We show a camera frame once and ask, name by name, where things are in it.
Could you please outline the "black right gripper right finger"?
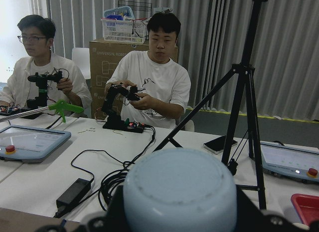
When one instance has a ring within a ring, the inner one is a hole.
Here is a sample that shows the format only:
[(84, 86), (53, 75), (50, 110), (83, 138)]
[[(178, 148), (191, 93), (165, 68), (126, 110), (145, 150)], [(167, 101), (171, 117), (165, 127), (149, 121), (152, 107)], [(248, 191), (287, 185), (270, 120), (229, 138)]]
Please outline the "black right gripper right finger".
[(302, 229), (283, 216), (270, 211), (259, 210), (241, 190), (236, 186), (237, 193), (237, 232), (317, 232), (319, 222), (314, 221), (309, 229)]

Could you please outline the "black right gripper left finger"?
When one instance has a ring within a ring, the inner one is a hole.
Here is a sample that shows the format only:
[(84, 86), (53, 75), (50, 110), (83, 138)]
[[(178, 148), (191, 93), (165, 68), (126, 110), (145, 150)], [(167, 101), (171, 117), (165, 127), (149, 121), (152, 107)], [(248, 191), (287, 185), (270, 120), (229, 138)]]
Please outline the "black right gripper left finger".
[(124, 232), (125, 213), (123, 186), (118, 186), (109, 204), (107, 212), (96, 212), (87, 215), (72, 230), (67, 230), (66, 221), (58, 225), (46, 225), (37, 229), (38, 232)]

